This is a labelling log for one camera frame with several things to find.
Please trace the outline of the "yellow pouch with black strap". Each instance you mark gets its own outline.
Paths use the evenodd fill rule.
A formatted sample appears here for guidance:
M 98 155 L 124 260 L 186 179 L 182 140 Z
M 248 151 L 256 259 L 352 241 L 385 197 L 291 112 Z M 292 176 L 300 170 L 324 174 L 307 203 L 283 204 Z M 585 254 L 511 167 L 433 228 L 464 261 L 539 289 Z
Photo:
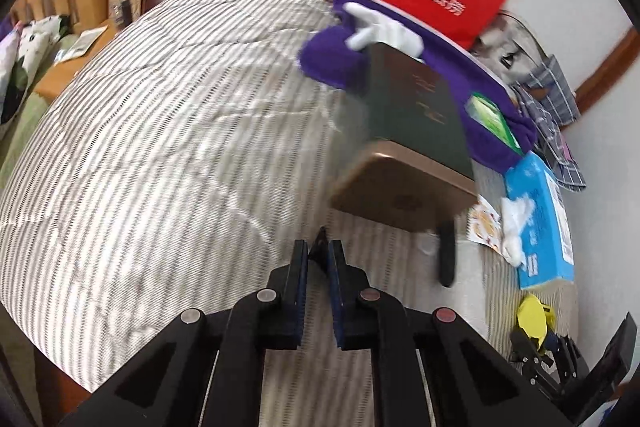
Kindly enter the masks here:
M 516 324 L 533 341 L 536 351 L 544 355 L 548 341 L 555 336 L 556 315 L 552 306 L 527 294 L 516 310 Z

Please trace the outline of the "blue tissue pack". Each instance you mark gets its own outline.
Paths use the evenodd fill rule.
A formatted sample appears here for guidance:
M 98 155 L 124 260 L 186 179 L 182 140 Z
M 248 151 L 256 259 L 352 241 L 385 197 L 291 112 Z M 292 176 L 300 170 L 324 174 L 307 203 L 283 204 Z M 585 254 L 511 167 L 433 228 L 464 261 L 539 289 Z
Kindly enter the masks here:
M 533 289 L 574 281 L 574 253 L 561 187 L 542 159 L 529 152 L 506 173 L 509 202 L 533 206 L 520 233 L 524 261 L 518 286 Z

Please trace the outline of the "patterned small card packet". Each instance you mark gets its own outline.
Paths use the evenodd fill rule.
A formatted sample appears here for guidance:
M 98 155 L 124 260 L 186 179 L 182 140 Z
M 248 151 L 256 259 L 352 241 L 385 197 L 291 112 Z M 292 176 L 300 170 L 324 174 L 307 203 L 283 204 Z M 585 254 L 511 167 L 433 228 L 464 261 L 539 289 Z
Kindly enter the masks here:
M 480 195 L 466 217 L 466 238 L 470 242 L 488 247 L 501 254 L 502 226 L 497 210 Z

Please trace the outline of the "white tissue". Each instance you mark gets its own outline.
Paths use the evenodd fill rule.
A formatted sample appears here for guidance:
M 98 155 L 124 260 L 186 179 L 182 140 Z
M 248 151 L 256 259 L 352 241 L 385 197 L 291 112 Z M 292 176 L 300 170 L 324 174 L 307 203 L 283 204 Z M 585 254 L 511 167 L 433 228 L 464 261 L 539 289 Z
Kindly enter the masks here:
M 527 195 L 501 199 L 501 254 L 513 268 L 519 268 L 525 262 L 522 233 L 535 208 L 535 202 Z

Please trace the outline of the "dark green box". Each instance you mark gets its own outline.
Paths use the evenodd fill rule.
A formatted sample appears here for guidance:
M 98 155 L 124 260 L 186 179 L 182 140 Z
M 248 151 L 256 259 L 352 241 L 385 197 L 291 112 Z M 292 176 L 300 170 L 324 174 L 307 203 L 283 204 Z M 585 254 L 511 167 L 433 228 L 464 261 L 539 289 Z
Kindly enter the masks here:
M 333 208 L 408 232 L 435 230 L 477 201 L 472 160 L 448 82 L 375 43 L 345 94 L 331 183 Z

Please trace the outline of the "green wet wipes pack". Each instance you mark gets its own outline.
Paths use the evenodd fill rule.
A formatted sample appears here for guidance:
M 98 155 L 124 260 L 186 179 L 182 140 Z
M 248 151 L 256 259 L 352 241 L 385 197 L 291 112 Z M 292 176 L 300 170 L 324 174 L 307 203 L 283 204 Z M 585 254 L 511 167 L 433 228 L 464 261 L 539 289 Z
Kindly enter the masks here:
M 465 110 L 477 124 L 489 131 L 510 150 L 520 155 L 523 154 L 520 143 L 506 123 L 506 118 L 493 101 L 480 93 L 473 93 L 465 103 Z

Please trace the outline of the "white cotton glove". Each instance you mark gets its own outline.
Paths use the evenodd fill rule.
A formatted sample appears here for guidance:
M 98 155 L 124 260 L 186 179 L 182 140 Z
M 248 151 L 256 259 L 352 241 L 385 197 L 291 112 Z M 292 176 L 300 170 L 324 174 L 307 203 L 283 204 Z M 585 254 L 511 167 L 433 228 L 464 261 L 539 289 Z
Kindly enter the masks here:
M 424 51 L 422 38 L 401 22 L 357 2 L 347 2 L 343 8 L 356 20 L 355 32 L 345 40 L 350 50 L 362 51 L 369 44 L 379 42 L 416 60 L 421 57 Z

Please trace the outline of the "purple towel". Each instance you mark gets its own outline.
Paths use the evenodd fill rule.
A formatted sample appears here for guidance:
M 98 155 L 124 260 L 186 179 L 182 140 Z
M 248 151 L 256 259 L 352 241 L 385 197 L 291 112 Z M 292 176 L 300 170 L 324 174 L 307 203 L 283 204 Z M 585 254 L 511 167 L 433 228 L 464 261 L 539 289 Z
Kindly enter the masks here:
M 464 49 L 378 0 L 333 0 L 336 25 L 299 53 L 306 76 L 371 99 L 377 135 L 413 150 L 463 134 L 470 157 L 500 173 L 538 138 L 495 74 Z

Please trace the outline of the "grey plaid cloth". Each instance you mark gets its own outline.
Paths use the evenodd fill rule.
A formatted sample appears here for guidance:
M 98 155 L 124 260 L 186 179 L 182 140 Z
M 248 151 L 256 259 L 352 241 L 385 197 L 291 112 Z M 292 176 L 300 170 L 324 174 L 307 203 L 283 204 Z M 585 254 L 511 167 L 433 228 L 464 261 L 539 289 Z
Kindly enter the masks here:
M 556 57 L 545 57 L 528 74 L 518 78 L 512 88 L 521 113 L 535 125 L 534 152 L 546 163 L 560 187 L 570 192 L 584 191 L 586 181 L 562 133 L 580 113 Z

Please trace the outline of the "beige backpack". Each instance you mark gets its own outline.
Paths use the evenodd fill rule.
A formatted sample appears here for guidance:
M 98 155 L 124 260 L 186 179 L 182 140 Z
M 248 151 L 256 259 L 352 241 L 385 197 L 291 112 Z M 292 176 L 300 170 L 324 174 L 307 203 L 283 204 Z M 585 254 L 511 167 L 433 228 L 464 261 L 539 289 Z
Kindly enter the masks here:
M 508 11 L 500 11 L 475 38 L 470 53 L 505 84 L 533 72 L 548 57 L 533 31 Z

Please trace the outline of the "wooden bedside table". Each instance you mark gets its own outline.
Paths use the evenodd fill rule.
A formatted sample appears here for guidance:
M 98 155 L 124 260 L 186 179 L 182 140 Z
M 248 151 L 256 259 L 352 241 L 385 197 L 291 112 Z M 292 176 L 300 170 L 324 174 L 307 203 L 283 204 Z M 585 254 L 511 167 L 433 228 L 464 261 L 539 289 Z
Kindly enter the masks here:
M 104 20 L 103 25 L 107 26 L 96 42 L 93 43 L 89 51 L 78 58 L 68 62 L 58 63 L 51 66 L 39 80 L 35 87 L 35 92 L 51 104 L 81 71 L 103 48 L 105 48 L 116 36 L 116 29 L 111 20 Z

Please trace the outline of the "brown wooden door frame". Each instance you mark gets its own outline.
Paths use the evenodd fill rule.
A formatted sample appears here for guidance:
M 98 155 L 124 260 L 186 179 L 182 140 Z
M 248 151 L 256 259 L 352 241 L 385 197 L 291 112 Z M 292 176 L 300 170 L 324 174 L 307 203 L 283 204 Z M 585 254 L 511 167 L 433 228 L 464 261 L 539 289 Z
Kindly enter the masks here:
M 639 33 L 631 27 L 594 73 L 577 88 L 576 103 L 580 113 L 585 114 L 611 91 L 637 60 L 639 52 Z

